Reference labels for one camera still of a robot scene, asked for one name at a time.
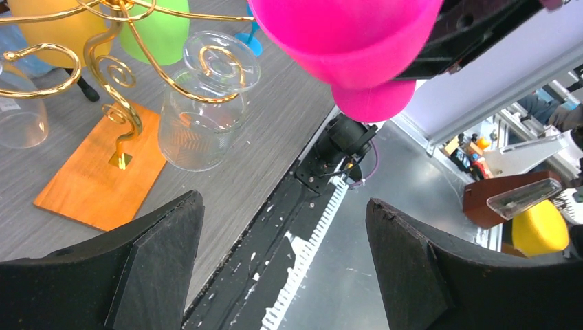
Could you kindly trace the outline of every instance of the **wooden base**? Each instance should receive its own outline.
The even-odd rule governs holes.
[[[130,222],[166,163],[157,144],[160,116],[133,106],[144,130],[137,139],[124,143],[125,153],[132,157],[127,168],[120,170],[109,160],[116,151],[116,138],[126,133],[129,125],[104,117],[34,205],[106,231]]]

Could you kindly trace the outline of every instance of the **yellow cup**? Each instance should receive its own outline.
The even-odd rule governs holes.
[[[527,256],[559,252],[569,244],[569,231],[547,199],[514,217],[512,243]]]
[[[76,0],[9,0],[8,6],[15,17],[54,14],[78,7]],[[85,66],[83,46],[85,41],[107,30],[105,20],[88,11],[73,16],[42,23],[19,24],[29,45],[55,43],[73,50]],[[97,47],[96,56],[106,55],[111,50],[111,42]],[[55,51],[35,53],[42,61],[55,67],[72,68],[74,65],[66,55]]]

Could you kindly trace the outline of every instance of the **magenta silicone cup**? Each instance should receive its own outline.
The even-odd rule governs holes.
[[[363,89],[403,72],[443,0],[249,0],[261,29],[306,71]]]
[[[372,123],[395,117],[409,103],[415,92],[415,80],[390,80],[366,89],[332,86],[336,105],[350,119]]]

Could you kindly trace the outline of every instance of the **upside-down glass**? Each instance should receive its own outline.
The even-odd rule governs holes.
[[[220,164],[241,134],[248,115],[243,92],[259,80],[252,50],[220,32],[199,32],[186,41],[184,62],[173,80],[192,94],[207,98],[239,95],[224,103],[191,100],[167,87],[158,144],[164,157],[187,171],[206,171]]]
[[[0,62],[0,89],[36,91],[36,86],[16,67]],[[0,96],[0,144],[12,149],[40,144],[49,134],[42,100],[14,100]]]

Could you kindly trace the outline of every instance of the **clear glass cup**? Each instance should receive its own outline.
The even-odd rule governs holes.
[[[173,80],[190,93],[207,98],[239,93],[229,102],[207,103],[166,88],[158,131],[160,151],[178,168],[207,171],[223,161],[241,134],[248,115],[244,92],[259,81],[259,64],[247,45],[220,32],[192,36],[185,44],[184,61],[187,68]]]
[[[0,89],[36,91],[30,79],[9,63],[0,62]],[[39,145],[49,134],[42,100],[15,100],[0,96],[0,144],[11,149]]]
[[[541,201],[560,193],[561,190],[563,187],[559,181],[547,178],[492,196],[486,201],[486,205],[502,218],[511,220]]]

